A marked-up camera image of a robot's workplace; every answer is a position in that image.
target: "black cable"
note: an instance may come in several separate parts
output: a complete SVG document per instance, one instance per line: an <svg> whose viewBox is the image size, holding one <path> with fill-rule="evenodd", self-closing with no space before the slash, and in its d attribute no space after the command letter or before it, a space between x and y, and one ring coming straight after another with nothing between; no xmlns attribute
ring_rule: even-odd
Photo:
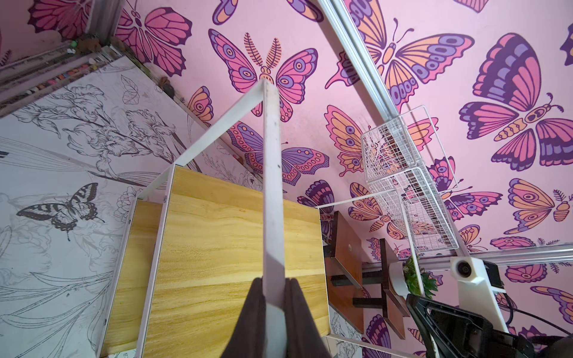
<svg viewBox="0 0 573 358"><path fill-rule="evenodd" d="M501 305L501 304L499 304L499 305L502 306L502 307L505 307L505 308L510 308L510 307L508 307L508 306L506 306L506 305ZM551 323L551 322L549 322L549 321L546 321L546 320L544 320L544 319L541 318L541 317L535 316L535 315L532 314L532 313L528 313L528 312L522 311L522 310L517 309L517 308L513 308L513 310L514 310L515 312L523 313L523 314L526 314L527 316L536 318L536 319L540 320L541 322L547 323L548 325L557 328L557 329L560 330L561 332L563 332L563 333L565 333L565 334L567 334L567 335L570 335L570 333L569 333L568 331L565 331L563 328L561 328L561 327L559 327L559 326L557 326L557 325L555 325L555 324L553 324L553 323Z"/></svg>
<svg viewBox="0 0 573 358"><path fill-rule="evenodd" d="M507 301L507 304L509 305L509 319L505 323L508 326L511 323L511 321L513 321L513 305L511 304L513 301L511 300L511 298L509 298L507 293L504 293L503 295L505 297L505 300Z"/></svg>

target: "black and white butterfly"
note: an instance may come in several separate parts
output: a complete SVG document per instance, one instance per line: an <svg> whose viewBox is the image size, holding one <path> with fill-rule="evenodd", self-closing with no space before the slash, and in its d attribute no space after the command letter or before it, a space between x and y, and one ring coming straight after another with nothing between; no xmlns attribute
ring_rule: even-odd
<svg viewBox="0 0 573 358"><path fill-rule="evenodd" d="M65 203L45 203L23 208L17 216L45 221L51 219L56 229L67 234L77 226L77 221L97 218L97 208L91 201L97 194L97 183L82 186L72 198Z"/></svg>

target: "green plant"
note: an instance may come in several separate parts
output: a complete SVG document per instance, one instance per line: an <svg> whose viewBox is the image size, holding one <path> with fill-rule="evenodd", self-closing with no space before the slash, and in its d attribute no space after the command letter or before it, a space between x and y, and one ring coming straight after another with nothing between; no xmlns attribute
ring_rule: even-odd
<svg viewBox="0 0 573 358"><path fill-rule="evenodd" d="M414 267L414 260L410 257L403 267L404 279L406 280L406 285L408 286L408 291L411 294L420 296L420 288L418 286L418 280L416 279L416 269ZM422 276L422 283L424 285L424 293L427 298L434 297L434 292L438 292L438 281L431 277L428 272L424 269L420 269L420 274Z"/></svg>

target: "white wire basket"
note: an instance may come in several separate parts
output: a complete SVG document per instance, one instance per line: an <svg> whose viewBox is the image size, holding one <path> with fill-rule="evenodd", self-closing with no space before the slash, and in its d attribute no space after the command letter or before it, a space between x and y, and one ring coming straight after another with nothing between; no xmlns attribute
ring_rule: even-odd
<svg viewBox="0 0 573 358"><path fill-rule="evenodd" d="M404 239L410 234L420 252L459 248L450 214L401 116L364 133L362 152L370 192L396 189L389 194L374 194L392 219L387 231L393 238ZM401 203L407 212L408 226Z"/></svg>
<svg viewBox="0 0 573 358"><path fill-rule="evenodd" d="M422 162L400 117L362 134L361 140L367 183Z"/></svg>

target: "potted plant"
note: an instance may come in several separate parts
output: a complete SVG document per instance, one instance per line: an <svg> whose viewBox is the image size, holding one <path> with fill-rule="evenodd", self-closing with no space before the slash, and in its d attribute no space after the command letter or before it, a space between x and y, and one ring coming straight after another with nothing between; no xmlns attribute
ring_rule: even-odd
<svg viewBox="0 0 573 358"><path fill-rule="evenodd" d="M408 293L420 296L420 288L416 279L416 270L412 257L408 258L406 262L391 263L388 273L390 275L390 283L397 295L404 298L408 296ZM420 269L420 274L422 275L424 293L427 298L431 299L434 297L433 291L438 292L438 281L431 277L428 272L425 272L424 269Z"/></svg>

